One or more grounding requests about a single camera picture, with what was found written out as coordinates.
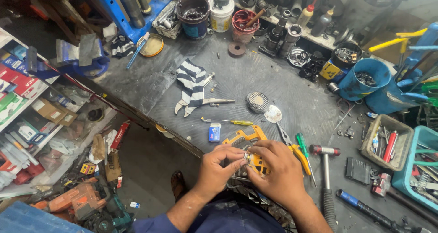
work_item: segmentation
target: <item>striped cloth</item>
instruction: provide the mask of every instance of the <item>striped cloth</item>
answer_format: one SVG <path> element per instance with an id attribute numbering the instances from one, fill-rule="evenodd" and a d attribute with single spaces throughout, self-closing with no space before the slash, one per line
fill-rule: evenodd
<path id="1" fill-rule="evenodd" d="M 177 79 L 184 85 L 181 99 L 188 104 L 186 108 L 188 114 L 198 106 L 202 106 L 205 73 L 204 68 L 194 65 L 189 59 L 177 68 Z"/>

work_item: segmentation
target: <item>blue bucket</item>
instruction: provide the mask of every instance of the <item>blue bucket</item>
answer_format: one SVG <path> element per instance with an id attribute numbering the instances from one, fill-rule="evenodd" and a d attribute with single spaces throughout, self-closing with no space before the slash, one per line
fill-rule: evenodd
<path id="1" fill-rule="evenodd" d="M 375 87 L 364 85 L 356 78 L 355 73 L 361 71 L 365 71 L 373 77 L 374 81 L 376 81 Z M 390 80 L 391 72 L 383 62 L 376 59 L 361 59 L 338 84 L 340 88 L 339 95 L 344 99 L 357 101 L 384 87 Z"/>
<path id="2" fill-rule="evenodd" d="M 389 114 L 401 111 L 403 109 L 419 106 L 406 96 L 394 81 L 394 77 L 384 87 L 376 90 L 374 93 L 365 98 L 368 107 L 377 114 Z"/>

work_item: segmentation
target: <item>workbench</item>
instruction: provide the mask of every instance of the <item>workbench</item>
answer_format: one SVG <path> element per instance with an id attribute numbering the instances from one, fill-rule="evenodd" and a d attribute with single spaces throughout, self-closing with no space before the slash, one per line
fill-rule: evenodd
<path id="1" fill-rule="evenodd" d="M 247 94 L 260 91 L 269 98 L 270 104 L 276 105 L 281 110 L 282 120 L 279 123 L 293 143 L 298 144 L 295 139 L 298 132 L 303 133 L 308 146 L 311 144 L 325 146 L 333 135 L 331 146 L 342 150 L 339 157 L 330 158 L 333 194 L 338 189 L 344 189 L 398 224 L 402 224 L 401 217 L 405 215 L 411 227 L 422 226 L 437 232 L 436 227 L 392 197 L 374 196 L 371 193 L 371 185 L 363 185 L 345 177 L 349 156 L 371 164 L 372 168 L 378 169 L 380 173 L 388 172 L 361 156 L 358 150 L 362 145 L 360 136 L 364 124 L 358 122 L 357 116 L 368 110 L 364 104 L 354 106 L 351 111 L 352 117 L 347 116 L 344 124 L 338 128 L 345 131 L 351 125 L 355 131 L 354 138 L 338 136 L 336 134 L 338 129 L 336 131 L 333 129 L 339 116 L 342 118 L 344 115 L 336 107 L 339 97 L 326 89 L 326 82 L 321 82 L 319 85 L 300 78 L 299 69 L 289 65 L 287 60 L 272 59 L 260 53 L 258 51 L 260 42 L 252 41 L 247 45 L 243 57 L 232 58 L 228 55 L 228 45 L 232 42 L 231 30 L 207 35 L 199 41 L 188 40 L 184 34 L 180 34 L 176 40 L 165 37 L 163 39 L 164 47 L 158 55 L 154 57 L 139 55 L 129 70 L 126 70 L 126 65 L 131 56 L 119 60 L 112 58 L 107 72 L 94 79 L 94 82 L 104 91 L 134 108 L 146 119 L 150 119 L 175 135 L 173 138 L 175 141 L 182 143 L 198 157 L 211 152 L 218 144 L 208 141 L 210 123 L 203 122 L 201 117 L 212 119 L 212 123 L 222 124 L 221 142 L 235 136 L 239 129 L 244 131 L 252 129 L 221 121 L 222 119 L 253 121 L 255 125 L 260 126 L 268 139 L 281 141 L 276 124 L 265 121 L 263 114 L 255 114 L 246 107 Z M 297 46 L 308 52 L 318 50 L 323 55 L 330 53 L 329 50 L 305 39 L 300 39 Z M 205 98 L 234 99 L 236 102 L 220 104 L 219 107 L 203 105 L 188 117 L 183 116 L 184 108 L 182 108 L 175 115 L 175 105 L 181 99 L 181 84 L 176 80 L 175 71 L 187 58 L 195 65 L 205 68 L 207 73 L 216 74 L 212 82 L 205 87 Z M 210 89 L 214 83 L 218 86 L 212 93 Z M 365 118 L 369 126 L 372 119 Z M 324 187 L 321 161 L 320 156 L 310 157 L 318 188 L 314 187 L 310 176 L 304 177 L 306 191 L 319 208 L 322 205 L 321 189 Z M 339 198 L 335 197 L 334 202 L 338 233 L 389 232 Z"/>

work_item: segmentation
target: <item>blue plastic bin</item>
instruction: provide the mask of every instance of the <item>blue plastic bin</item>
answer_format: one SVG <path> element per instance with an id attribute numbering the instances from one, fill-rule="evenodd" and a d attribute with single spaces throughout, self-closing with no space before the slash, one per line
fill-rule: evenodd
<path id="1" fill-rule="evenodd" d="M 356 73 L 365 71 L 376 81 L 375 87 L 370 87 L 362 84 L 357 78 Z M 357 62 L 353 68 L 342 79 L 338 86 L 340 88 L 339 95 L 349 101 L 357 101 L 371 94 L 381 87 L 386 86 L 391 80 L 391 72 L 389 68 L 376 59 L 362 59 Z"/>
<path id="2" fill-rule="evenodd" d="M 384 87 L 376 90 L 365 98 L 365 103 L 371 111 L 377 114 L 389 114 L 419 106 L 409 97 L 401 95 L 403 92 L 394 81 L 394 77 Z"/>
<path id="3" fill-rule="evenodd" d="M 417 143 L 423 144 L 434 150 L 438 150 L 438 133 L 422 125 L 415 127 L 412 145 L 410 147 L 406 164 L 401 171 L 394 172 L 391 183 L 395 188 L 402 191 L 407 196 L 413 198 L 415 201 L 421 203 L 431 211 L 438 213 L 437 204 L 415 192 L 409 185 Z"/>

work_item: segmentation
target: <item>plastic crate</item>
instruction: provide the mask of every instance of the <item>plastic crate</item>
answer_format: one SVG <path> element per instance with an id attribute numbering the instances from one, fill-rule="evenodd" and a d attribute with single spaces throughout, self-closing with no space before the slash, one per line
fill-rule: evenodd
<path id="1" fill-rule="evenodd" d="M 407 196 L 413 198 L 418 203 L 421 203 L 425 207 L 429 208 L 434 213 L 438 213 L 437 204 L 431 202 L 430 200 L 415 192 L 409 185 L 409 179 L 412 173 L 417 143 L 423 144 L 434 150 L 438 150 L 438 133 L 425 126 L 415 127 L 412 144 L 406 164 L 401 171 L 394 172 L 391 183 L 395 188 L 402 191 Z"/>
<path id="2" fill-rule="evenodd" d="M 373 152 L 373 138 L 379 128 L 379 125 L 385 126 L 387 131 L 397 130 L 399 137 L 397 138 L 396 146 L 394 147 L 394 158 L 386 163 L 381 157 Z M 412 142 L 413 129 L 400 121 L 391 118 L 388 115 L 380 114 L 370 124 L 367 136 L 362 144 L 361 153 L 372 160 L 377 165 L 391 169 L 393 171 L 400 171 L 405 165 L 406 158 L 409 153 Z"/>
<path id="3" fill-rule="evenodd" d="M 160 14 L 158 14 L 157 18 L 152 22 L 152 27 L 154 27 L 157 30 L 158 34 L 162 34 L 173 40 L 175 40 L 178 34 L 181 32 L 182 29 L 181 21 L 177 18 L 177 20 L 175 21 L 176 25 L 171 30 L 168 30 L 158 25 L 157 21 L 164 15 L 165 12 L 167 12 L 169 9 L 175 8 L 176 5 L 177 5 L 176 1 L 174 0 L 171 1 L 166 7 L 164 7 L 164 9 L 160 12 Z"/>

